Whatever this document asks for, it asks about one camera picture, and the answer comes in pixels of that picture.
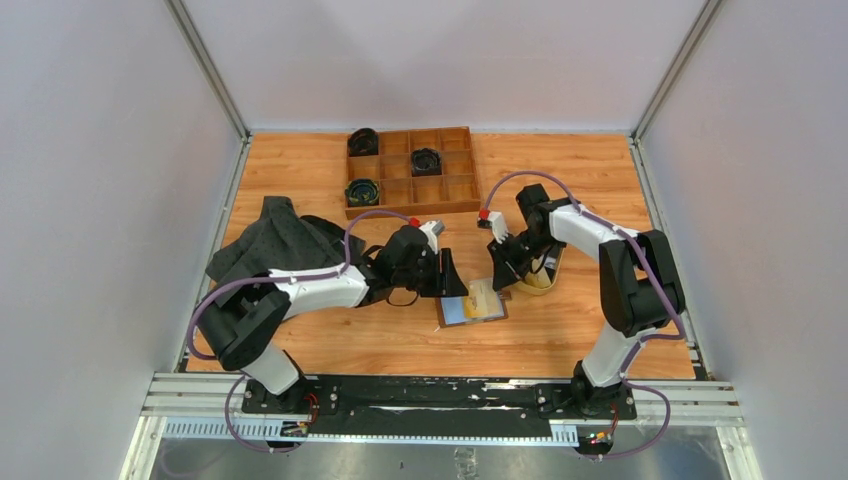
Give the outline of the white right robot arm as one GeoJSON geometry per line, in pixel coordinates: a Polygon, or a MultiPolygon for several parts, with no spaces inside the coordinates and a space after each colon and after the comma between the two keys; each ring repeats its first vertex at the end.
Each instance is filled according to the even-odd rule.
{"type": "Polygon", "coordinates": [[[524,280],[552,247],[572,247],[599,268],[606,324],[575,366],[565,401],[580,415],[596,417],[625,396],[625,380],[644,344],[667,339],[663,328],[678,324],[686,308],[669,240],[660,230],[606,220],[573,196],[552,199],[540,184],[523,188],[516,202],[526,224],[519,234],[510,233],[503,215],[489,207],[478,214],[478,226],[493,235],[487,250],[495,290],[524,280]]]}

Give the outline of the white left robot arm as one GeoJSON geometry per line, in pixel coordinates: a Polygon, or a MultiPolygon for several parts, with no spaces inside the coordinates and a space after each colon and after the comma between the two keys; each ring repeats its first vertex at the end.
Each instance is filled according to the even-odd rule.
{"type": "Polygon", "coordinates": [[[397,289],[420,298],[467,296],[451,250],[439,245],[443,229],[439,221],[404,225],[385,244],[348,251],[337,265],[232,280],[200,303],[192,324],[224,370],[256,380],[279,411],[296,412],[307,389],[296,363],[273,343],[279,327],[304,313],[380,303],[397,289]]]}

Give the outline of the gold VIP card 8835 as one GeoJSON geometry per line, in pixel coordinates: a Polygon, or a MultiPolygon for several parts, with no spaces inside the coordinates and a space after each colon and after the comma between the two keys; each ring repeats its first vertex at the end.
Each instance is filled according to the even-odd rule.
{"type": "Polygon", "coordinates": [[[468,285],[469,294],[463,298],[464,316],[469,320],[491,320],[506,314],[503,299],[492,288],[492,279],[473,280],[468,285]]]}

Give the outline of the brown leather card holder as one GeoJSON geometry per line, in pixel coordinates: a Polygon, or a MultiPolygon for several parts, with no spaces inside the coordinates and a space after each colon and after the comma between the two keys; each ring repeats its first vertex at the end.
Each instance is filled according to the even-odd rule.
{"type": "Polygon", "coordinates": [[[506,319],[511,298],[509,291],[494,290],[491,278],[473,280],[467,296],[437,298],[439,325],[448,328],[506,319]]]}

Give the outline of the yellow oval card tray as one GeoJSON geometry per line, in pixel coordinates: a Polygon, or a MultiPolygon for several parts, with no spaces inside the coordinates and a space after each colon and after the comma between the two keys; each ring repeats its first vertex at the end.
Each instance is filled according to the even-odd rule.
{"type": "Polygon", "coordinates": [[[563,246],[554,245],[534,259],[530,271],[513,288],[534,296],[547,294],[556,283],[563,251],[563,246]]]}

